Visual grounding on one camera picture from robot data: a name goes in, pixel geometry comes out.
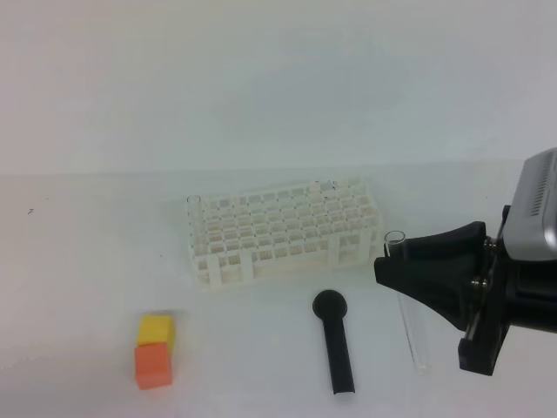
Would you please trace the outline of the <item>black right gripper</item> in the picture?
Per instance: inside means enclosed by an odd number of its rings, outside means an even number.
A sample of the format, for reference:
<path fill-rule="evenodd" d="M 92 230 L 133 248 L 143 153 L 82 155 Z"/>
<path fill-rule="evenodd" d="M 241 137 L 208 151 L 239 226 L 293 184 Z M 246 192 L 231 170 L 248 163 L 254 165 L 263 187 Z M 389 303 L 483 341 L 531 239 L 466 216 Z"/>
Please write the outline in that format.
<path fill-rule="evenodd" d="M 409 239 L 409 260 L 374 261 L 380 285 L 429 307 L 466 332 L 458 346 L 460 369 L 476 374 L 493 373 L 511 326 L 556 332 L 556 262 L 513 260 L 502 230 L 495 239 L 486 237 L 486 224 L 474 221 L 446 233 Z M 481 281 L 484 250 L 488 269 L 481 290 L 474 282 Z"/>

